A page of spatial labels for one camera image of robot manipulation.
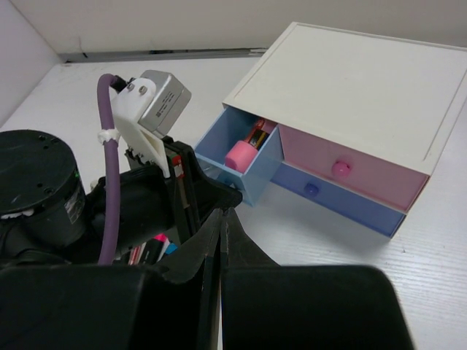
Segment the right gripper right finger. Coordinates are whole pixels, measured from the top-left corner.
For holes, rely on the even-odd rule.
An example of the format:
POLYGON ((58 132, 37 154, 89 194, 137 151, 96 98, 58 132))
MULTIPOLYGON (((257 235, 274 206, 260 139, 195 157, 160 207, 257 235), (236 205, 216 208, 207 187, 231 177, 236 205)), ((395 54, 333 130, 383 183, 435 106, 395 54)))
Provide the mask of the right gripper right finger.
POLYGON ((220 238, 223 348, 249 348, 265 333, 271 315, 267 273, 278 264, 246 234, 233 208, 223 214, 220 238))

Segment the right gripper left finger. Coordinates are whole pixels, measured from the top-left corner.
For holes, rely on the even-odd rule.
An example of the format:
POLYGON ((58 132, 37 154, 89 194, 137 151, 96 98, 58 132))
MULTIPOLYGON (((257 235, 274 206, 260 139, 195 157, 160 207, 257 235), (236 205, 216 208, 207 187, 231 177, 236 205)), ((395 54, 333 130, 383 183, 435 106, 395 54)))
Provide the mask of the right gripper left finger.
POLYGON ((156 349, 217 349, 220 312, 220 226, 215 209, 200 230, 155 265, 148 314, 156 349))

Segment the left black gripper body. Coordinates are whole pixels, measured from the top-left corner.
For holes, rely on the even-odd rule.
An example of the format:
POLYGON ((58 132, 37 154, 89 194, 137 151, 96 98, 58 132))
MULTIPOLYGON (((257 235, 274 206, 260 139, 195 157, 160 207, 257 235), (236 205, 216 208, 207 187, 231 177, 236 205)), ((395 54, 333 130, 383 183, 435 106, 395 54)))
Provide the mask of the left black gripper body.
POLYGON ((175 230, 179 240, 194 236, 215 210, 238 206, 242 194, 210 179, 192 147, 165 140, 170 177, 154 163, 143 163, 130 151, 130 170, 120 172, 117 142, 104 143, 106 175, 87 196, 90 233, 85 261, 109 265, 159 233, 175 230))

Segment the light blue drawer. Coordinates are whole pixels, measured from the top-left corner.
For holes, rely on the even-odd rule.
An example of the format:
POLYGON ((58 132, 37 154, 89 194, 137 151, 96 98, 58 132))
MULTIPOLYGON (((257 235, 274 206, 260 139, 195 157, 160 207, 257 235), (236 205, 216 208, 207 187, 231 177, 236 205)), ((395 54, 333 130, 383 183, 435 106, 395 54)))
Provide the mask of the light blue drawer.
POLYGON ((284 156, 278 124, 226 107, 195 148, 206 175, 240 191, 251 206, 284 156))

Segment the pink drawer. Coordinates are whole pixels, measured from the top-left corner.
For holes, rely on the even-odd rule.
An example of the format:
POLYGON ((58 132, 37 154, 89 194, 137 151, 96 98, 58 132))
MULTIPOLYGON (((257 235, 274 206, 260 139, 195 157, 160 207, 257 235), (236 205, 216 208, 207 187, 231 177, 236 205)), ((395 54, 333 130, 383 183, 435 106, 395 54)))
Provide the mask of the pink drawer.
POLYGON ((428 176, 349 147, 279 126, 285 162, 354 193, 406 212, 428 176))

